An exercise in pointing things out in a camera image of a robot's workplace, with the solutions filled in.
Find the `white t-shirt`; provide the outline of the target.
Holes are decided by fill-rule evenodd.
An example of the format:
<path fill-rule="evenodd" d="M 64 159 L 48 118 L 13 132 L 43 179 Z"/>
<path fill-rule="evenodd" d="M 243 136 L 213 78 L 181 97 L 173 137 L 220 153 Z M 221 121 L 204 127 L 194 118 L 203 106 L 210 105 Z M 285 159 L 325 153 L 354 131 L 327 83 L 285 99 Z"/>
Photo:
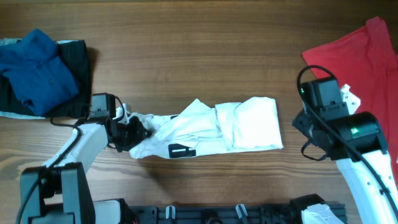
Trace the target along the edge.
<path fill-rule="evenodd" d="M 134 159 L 164 159 L 282 149 L 277 105 L 273 98 L 252 97 L 245 102 L 210 108 L 195 99 L 181 113 L 127 113 L 137 118 L 149 136 L 125 149 Z"/>

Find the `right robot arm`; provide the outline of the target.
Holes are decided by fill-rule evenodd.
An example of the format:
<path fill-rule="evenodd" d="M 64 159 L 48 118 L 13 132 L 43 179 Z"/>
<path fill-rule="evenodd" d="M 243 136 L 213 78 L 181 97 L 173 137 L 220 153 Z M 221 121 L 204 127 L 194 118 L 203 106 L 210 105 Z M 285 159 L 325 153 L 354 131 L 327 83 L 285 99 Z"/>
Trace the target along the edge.
<path fill-rule="evenodd" d="M 333 77 L 297 82 L 303 110 L 293 126 L 334 161 L 363 223 L 397 223 L 397 187 L 387 141 L 369 112 L 350 114 Z"/>

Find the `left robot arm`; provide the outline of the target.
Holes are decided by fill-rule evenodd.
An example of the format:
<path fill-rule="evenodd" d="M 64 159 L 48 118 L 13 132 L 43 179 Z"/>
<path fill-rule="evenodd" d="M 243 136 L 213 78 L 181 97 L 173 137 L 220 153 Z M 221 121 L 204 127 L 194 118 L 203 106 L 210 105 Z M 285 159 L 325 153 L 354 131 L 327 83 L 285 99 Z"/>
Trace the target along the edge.
<path fill-rule="evenodd" d="M 116 114 L 120 99 L 92 95 L 89 114 L 56 155 L 20 177 L 21 206 L 16 223 L 139 223 L 124 199 L 93 201 L 86 179 L 97 155 L 107 147 L 129 151 L 151 136 L 138 117 Z"/>

